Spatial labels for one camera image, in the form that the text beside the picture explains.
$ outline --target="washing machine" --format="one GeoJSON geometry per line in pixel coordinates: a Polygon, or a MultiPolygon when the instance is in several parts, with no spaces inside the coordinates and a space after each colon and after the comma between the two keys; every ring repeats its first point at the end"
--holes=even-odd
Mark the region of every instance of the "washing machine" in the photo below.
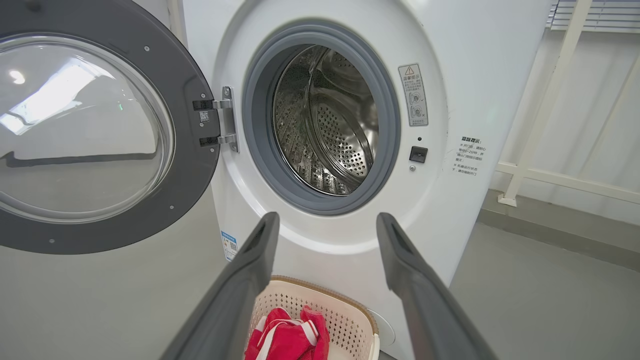
{"type": "Polygon", "coordinates": [[[3,3],[4,351],[157,358],[274,211],[273,273],[361,302],[412,359],[376,216],[450,283],[549,1],[181,5],[188,50],[129,0],[3,3]]]}

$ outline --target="stainless steel drum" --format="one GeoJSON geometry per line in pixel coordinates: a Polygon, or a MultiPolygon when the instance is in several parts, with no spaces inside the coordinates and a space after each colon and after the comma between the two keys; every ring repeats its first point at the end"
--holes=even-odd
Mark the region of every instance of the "stainless steel drum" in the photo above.
{"type": "Polygon", "coordinates": [[[376,158],[378,111],[358,70],[315,45],[298,53],[278,80],[273,131],[301,181],[323,193],[348,195],[376,158]]]}

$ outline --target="washing machine door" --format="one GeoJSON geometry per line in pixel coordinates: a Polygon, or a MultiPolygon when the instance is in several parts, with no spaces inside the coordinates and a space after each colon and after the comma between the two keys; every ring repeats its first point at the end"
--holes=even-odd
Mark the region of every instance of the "washing machine door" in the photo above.
{"type": "Polygon", "coordinates": [[[86,254],[168,227],[216,168],[217,104],[130,0],[3,1],[0,245],[86,254]]]}

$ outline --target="white railing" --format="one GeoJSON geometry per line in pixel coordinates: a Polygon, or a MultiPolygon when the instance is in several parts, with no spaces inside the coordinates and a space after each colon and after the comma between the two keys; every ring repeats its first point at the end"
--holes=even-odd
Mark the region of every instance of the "white railing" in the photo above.
{"type": "Polygon", "coordinates": [[[587,19],[589,9],[591,8],[591,2],[592,0],[578,0],[576,2],[575,8],[573,9],[573,15],[569,22],[569,26],[567,27],[566,33],[564,34],[564,40],[560,49],[560,55],[556,62],[555,70],[551,75],[551,78],[545,89],[545,93],[542,97],[540,106],[538,107],[538,112],[534,119],[531,132],[529,133],[529,137],[527,138],[522,154],[520,155],[520,159],[517,163],[506,163],[501,161],[496,167],[496,171],[512,175],[506,193],[498,198],[498,202],[502,204],[516,206],[515,197],[520,189],[520,186],[522,185],[522,181],[525,178],[640,204],[640,193],[638,192],[633,192],[631,190],[620,188],[618,186],[583,179],[584,174],[586,174],[591,168],[593,159],[602,147],[604,138],[611,129],[610,120],[615,117],[618,112],[618,108],[620,107],[620,103],[624,98],[626,98],[628,94],[628,88],[630,87],[629,79],[634,78],[634,76],[636,76],[638,71],[640,70],[640,54],[627,73],[627,77],[625,78],[624,83],[622,84],[622,87],[618,92],[618,96],[616,97],[616,100],[611,107],[611,110],[602,128],[600,129],[596,141],[589,151],[587,160],[582,166],[582,169],[580,170],[578,176],[573,177],[556,172],[549,172],[531,168],[531,163],[533,161],[535,151],[538,148],[538,144],[540,143],[540,139],[542,138],[545,127],[547,126],[547,123],[551,116],[551,112],[554,108],[554,105],[556,104],[556,99],[566,75],[566,70],[569,67],[571,57],[573,56],[573,52],[578,43],[578,39],[580,38],[580,34],[582,33],[582,29],[587,19]]]}

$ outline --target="warning sticker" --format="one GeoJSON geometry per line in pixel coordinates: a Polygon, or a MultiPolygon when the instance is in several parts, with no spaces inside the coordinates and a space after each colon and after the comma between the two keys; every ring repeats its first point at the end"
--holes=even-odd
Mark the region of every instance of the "warning sticker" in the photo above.
{"type": "Polygon", "coordinates": [[[483,166],[486,147],[478,138],[462,136],[451,170],[459,175],[476,176],[483,166]]]}
{"type": "Polygon", "coordinates": [[[238,253],[238,243],[236,242],[236,238],[224,231],[220,232],[222,233],[222,246],[225,248],[225,258],[232,261],[238,253]]]}
{"type": "Polygon", "coordinates": [[[427,119],[427,100],[424,98],[424,87],[418,64],[400,66],[398,68],[404,87],[406,108],[409,113],[409,126],[429,125],[427,119]]]}

